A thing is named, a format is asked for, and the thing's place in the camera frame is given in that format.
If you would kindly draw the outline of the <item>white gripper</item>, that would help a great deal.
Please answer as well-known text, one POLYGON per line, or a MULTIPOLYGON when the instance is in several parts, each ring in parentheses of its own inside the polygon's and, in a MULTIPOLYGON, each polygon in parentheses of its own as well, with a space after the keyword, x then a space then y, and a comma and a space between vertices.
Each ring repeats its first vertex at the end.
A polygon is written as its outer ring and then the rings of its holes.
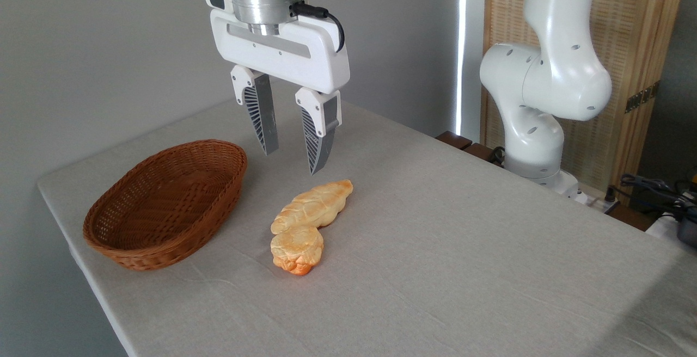
POLYGON ((222 58, 237 64, 230 73, 235 99, 246 108, 264 154, 279 146, 269 75, 302 86, 295 99, 302 112, 310 173, 318 173, 342 124, 337 90, 350 79, 348 48, 338 51, 337 25, 301 16, 279 25, 277 35, 258 35, 231 13, 214 8, 211 27, 222 58))

